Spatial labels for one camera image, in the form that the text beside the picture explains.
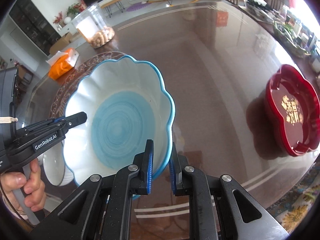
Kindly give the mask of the person's left hand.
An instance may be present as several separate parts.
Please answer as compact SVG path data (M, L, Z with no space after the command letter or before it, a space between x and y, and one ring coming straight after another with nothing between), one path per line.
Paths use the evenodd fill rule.
M1 193L5 205L15 217L29 220L34 225L34 213L44 208L46 193L38 159L31 161L29 167L29 177L22 172L2 174Z

